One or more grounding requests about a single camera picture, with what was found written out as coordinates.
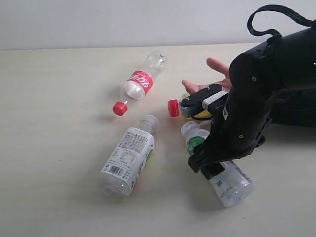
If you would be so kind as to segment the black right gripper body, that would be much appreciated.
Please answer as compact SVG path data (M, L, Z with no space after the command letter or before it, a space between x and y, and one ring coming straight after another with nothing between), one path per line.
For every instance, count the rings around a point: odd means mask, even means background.
M206 141L189 158L194 172L214 174L220 162L250 155L270 122L281 92L281 58L242 53L227 66L214 58L207 65L222 73L217 82L227 91L225 104L212 110L214 125Z

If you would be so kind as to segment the black sleeved forearm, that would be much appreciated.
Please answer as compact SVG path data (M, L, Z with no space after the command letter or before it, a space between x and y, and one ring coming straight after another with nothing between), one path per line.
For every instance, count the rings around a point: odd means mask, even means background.
M315 128L316 90L281 92L269 117L272 119L272 124Z

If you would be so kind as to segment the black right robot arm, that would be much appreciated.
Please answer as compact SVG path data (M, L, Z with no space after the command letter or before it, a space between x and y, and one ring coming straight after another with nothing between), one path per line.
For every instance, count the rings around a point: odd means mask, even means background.
M229 93L208 105L213 124L188 164L210 179L223 162L243 158L264 142L270 123L316 125L316 29L269 38L230 65Z

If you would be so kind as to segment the person's open hand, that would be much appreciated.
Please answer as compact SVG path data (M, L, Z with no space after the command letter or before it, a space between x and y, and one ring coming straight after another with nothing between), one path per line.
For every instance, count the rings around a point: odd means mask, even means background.
M206 60L206 63L208 65L209 68L211 68L212 70L215 70L221 74L223 74L225 76L225 78L221 81L217 81L214 82L213 84L219 84L222 86L222 90L225 92L229 92L231 89L231 81L229 78L229 66L224 64L223 62L219 61L218 59L209 57ZM194 94L206 87L208 87L210 84L194 84L188 80L182 80L182 85L184 86L185 90L189 93L189 94Z

